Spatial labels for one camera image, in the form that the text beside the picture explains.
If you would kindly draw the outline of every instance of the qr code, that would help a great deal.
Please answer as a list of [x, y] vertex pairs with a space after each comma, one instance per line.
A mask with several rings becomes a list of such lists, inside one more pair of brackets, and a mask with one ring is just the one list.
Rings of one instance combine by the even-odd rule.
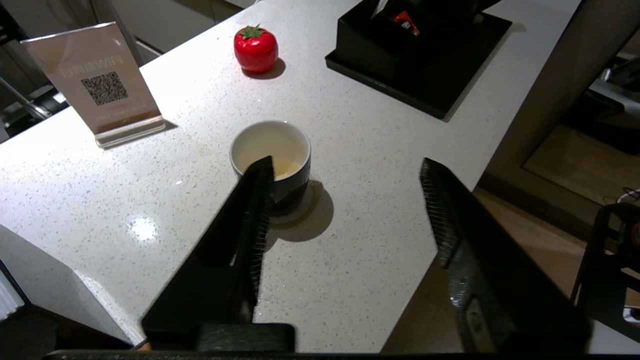
[[80, 82], [82, 82], [82, 85], [84, 85], [84, 88], [98, 106], [129, 97], [127, 89], [125, 89], [118, 77], [118, 73], [115, 71], [82, 79]]

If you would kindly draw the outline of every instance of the black box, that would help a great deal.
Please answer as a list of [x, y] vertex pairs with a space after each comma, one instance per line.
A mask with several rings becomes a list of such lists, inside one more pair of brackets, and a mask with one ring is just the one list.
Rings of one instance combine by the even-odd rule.
[[[374, 16], [378, 0], [363, 0], [338, 20], [336, 50], [327, 67], [442, 119], [511, 26], [481, 13], [455, 24], [390, 1]], [[415, 36], [392, 18], [407, 11]]]

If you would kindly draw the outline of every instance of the wooden floor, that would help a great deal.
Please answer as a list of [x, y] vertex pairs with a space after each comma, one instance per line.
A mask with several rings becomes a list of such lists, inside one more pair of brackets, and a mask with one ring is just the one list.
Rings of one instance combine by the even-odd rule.
[[640, 156], [625, 154], [558, 124], [524, 168], [598, 204], [616, 202], [622, 188], [640, 188]]
[[[489, 193], [482, 190], [474, 193], [511, 237], [569, 296], [585, 244]], [[446, 275], [437, 262], [427, 271], [382, 352], [462, 352], [449, 302]]]

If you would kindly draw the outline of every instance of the red packet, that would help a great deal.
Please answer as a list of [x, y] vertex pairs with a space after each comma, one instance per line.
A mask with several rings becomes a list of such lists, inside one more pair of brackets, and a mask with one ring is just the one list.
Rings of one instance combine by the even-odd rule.
[[420, 31], [415, 27], [413, 21], [409, 17], [409, 14], [406, 11], [401, 12], [393, 18], [393, 21], [396, 24], [400, 24], [403, 28], [410, 30], [415, 36], [420, 35]]

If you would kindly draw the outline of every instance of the white object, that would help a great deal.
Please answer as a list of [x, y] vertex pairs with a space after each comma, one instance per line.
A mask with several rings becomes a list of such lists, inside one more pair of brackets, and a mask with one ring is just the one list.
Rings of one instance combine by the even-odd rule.
[[85, 277], [1, 225], [0, 258], [32, 304], [124, 341], [143, 339], [123, 326], [130, 319], [105, 309], [113, 305], [96, 299]]
[[0, 322], [24, 305], [9, 279], [0, 272]]
[[620, 195], [620, 197], [618, 197], [618, 200], [616, 201], [617, 204], [621, 203], [622, 200], [626, 199], [627, 197], [631, 197], [632, 194], [638, 194], [640, 193], [640, 189], [635, 189], [632, 192], [625, 192], [624, 194]]
[[53, 95], [53, 99], [57, 101], [59, 104], [62, 104], [63, 102], [67, 101], [67, 98], [64, 95], [62, 95], [61, 92], [57, 93], [56, 95]]
[[376, 10], [373, 12], [373, 14], [371, 14], [371, 17], [374, 17], [376, 16], [376, 14], [381, 12], [385, 8], [388, 2], [389, 0], [378, 0], [378, 5], [376, 6]]
[[[491, 7], [515, 25], [448, 122], [327, 69], [337, 20], [357, 2], [262, 1], [145, 65], [170, 131], [103, 151], [69, 108], [1, 144], [11, 155], [0, 161], [0, 224], [91, 277], [130, 328], [234, 187], [233, 137], [291, 121], [312, 141], [329, 221], [312, 214], [266, 252], [254, 319], [295, 325], [302, 352], [378, 352], [436, 254], [422, 159], [473, 189], [580, 1]], [[258, 22], [286, 63], [273, 79], [245, 76], [232, 50], [236, 31]]]
[[286, 174], [275, 180], [284, 180], [297, 173], [311, 158], [309, 137], [296, 126], [283, 121], [262, 121], [242, 130], [231, 143], [229, 159], [238, 176], [252, 163], [271, 155], [273, 167], [278, 159], [287, 159], [297, 164]]
[[634, 318], [634, 316], [631, 313], [631, 310], [633, 310], [633, 309], [640, 309], [640, 307], [637, 307], [637, 306], [625, 306], [624, 309], [622, 309], [622, 318], [624, 318], [626, 322], [630, 322], [630, 323], [634, 324], [635, 326], [640, 327], [640, 320]]
[[589, 354], [640, 354], [640, 343], [594, 321], [587, 351]]

